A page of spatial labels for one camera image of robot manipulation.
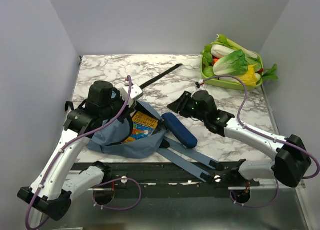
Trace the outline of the blue pencil case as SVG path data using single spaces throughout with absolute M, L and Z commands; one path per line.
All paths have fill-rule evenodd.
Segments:
M 172 134 L 187 149 L 193 149 L 198 144 L 198 139 L 185 127 L 185 125 L 170 112 L 164 113 L 162 116 L 163 123 L 172 132 Z

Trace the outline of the orange comic book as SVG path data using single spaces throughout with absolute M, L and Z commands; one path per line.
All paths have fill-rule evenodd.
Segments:
M 158 119 L 141 111 L 135 111 L 130 116 L 133 123 L 132 131 L 129 137 L 123 141 L 124 144 L 150 137 L 158 127 Z

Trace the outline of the blue student backpack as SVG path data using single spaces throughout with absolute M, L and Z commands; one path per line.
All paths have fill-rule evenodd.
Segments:
M 157 152 L 205 183 L 219 182 L 221 177 L 212 176 L 176 154 L 185 156 L 216 171 L 224 166 L 195 151 L 197 138 L 172 113 L 159 115 L 146 102 L 138 99 L 143 89 L 181 67 L 176 64 L 146 83 L 118 90 L 110 82 L 96 81 L 89 89 L 87 99 L 78 108 L 71 101 L 65 103 L 69 112 L 65 130 L 79 136 L 89 133 L 93 150 L 132 159 L 144 159 Z

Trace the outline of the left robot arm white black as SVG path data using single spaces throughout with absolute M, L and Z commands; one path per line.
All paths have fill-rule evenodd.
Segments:
M 72 201 L 90 187 L 107 187 L 111 175 L 103 163 L 95 163 L 69 181 L 66 177 L 94 134 L 116 120 L 128 119 L 142 95 L 142 89 L 129 79 L 121 89 L 107 81 L 94 82 L 87 99 L 68 114 L 59 143 L 45 168 L 31 186 L 20 188 L 18 198 L 30 208 L 59 221 L 68 212 Z

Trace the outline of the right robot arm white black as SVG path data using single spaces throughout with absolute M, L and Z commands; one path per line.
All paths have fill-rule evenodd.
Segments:
M 283 185 L 295 188 L 311 166 L 301 138 L 284 137 L 248 125 L 233 114 L 217 108 L 214 98 L 206 91 L 194 94 L 185 91 L 167 108 L 184 118 L 204 123 L 212 133 L 242 142 L 266 155 L 268 160 L 245 160 L 230 173 L 230 181 L 241 186 L 247 180 L 275 179 Z

